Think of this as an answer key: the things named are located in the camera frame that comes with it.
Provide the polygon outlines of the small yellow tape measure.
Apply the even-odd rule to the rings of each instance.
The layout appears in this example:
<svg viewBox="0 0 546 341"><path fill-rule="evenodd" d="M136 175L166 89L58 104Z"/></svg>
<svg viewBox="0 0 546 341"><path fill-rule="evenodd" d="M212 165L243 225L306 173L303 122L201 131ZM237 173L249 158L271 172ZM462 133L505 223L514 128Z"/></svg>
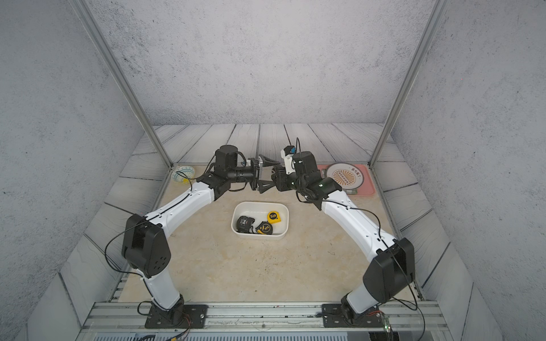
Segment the small yellow tape measure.
<svg viewBox="0 0 546 341"><path fill-rule="evenodd" d="M282 219L277 211L271 211L267 215L267 221L269 224L277 224L280 223Z"/></svg>

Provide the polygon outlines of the black yellow 3m tape measure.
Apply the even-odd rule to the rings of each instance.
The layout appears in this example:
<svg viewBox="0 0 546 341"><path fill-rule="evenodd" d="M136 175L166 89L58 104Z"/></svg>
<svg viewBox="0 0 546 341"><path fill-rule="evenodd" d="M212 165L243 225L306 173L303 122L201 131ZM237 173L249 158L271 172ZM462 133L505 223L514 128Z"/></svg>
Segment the black yellow 3m tape measure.
<svg viewBox="0 0 546 341"><path fill-rule="evenodd" d="M261 222L258 227L255 228L255 234L261 234L261 235L272 235L273 234L273 226L269 222Z"/></svg>

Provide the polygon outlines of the dark grey 5M tape measure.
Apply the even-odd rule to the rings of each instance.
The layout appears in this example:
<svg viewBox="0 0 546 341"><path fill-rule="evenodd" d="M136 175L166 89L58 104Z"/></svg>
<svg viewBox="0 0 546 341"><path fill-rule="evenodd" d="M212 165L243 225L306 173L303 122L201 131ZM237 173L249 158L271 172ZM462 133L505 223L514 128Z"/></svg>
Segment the dark grey 5M tape measure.
<svg viewBox="0 0 546 341"><path fill-rule="evenodd" d="M248 216L240 216L236 222L236 230L238 233L253 234L253 224L255 219Z"/></svg>

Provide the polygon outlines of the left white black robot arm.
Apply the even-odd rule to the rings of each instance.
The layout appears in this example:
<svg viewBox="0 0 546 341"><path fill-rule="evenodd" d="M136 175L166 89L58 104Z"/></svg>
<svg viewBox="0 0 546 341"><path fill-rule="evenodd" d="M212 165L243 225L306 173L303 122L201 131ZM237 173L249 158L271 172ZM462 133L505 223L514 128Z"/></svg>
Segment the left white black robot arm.
<svg viewBox="0 0 546 341"><path fill-rule="evenodd" d="M200 209L230 192L233 184L242 183L244 187L265 192L274 185L261 179L262 170L269 167L278 171L284 164L266 156L247 159L236 146L221 146L203 174L189 180L186 192L155 211L143 216L134 214L127 220L121 255L142 278L155 307L171 311L183 304L168 270L171 260L168 238L172 233Z"/></svg>

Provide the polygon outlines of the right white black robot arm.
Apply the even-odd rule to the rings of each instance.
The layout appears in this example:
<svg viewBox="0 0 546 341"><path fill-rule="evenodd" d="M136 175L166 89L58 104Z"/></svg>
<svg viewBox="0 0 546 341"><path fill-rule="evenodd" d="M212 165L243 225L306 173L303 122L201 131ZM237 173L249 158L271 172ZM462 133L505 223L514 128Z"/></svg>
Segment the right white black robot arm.
<svg viewBox="0 0 546 341"><path fill-rule="evenodd" d="M362 284L341 300L349 316L388 302L415 280L415 248L408 239L384 232L378 217L370 219L371 211L357 207L334 179L322 177L311 152L287 146L280 155L282 162L272 171L277 190L293 190L300 202L332 218L369 262Z"/></svg>

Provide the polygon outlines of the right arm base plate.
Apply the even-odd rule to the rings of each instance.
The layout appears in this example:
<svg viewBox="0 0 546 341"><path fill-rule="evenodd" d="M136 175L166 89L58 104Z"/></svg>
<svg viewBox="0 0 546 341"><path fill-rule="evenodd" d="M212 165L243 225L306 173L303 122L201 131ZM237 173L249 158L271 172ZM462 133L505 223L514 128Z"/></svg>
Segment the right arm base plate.
<svg viewBox="0 0 546 341"><path fill-rule="evenodd" d="M356 313L346 304L323 304L316 314L324 328L384 328L382 313L374 306L363 313Z"/></svg>

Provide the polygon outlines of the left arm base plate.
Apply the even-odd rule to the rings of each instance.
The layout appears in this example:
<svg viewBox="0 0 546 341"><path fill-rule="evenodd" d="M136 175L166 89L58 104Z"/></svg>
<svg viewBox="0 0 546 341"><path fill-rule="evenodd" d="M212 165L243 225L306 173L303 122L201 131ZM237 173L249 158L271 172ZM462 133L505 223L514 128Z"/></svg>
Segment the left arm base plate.
<svg viewBox="0 0 546 341"><path fill-rule="evenodd" d="M164 311L154 303L144 324L146 329L203 329L205 328L207 305L176 305Z"/></svg>

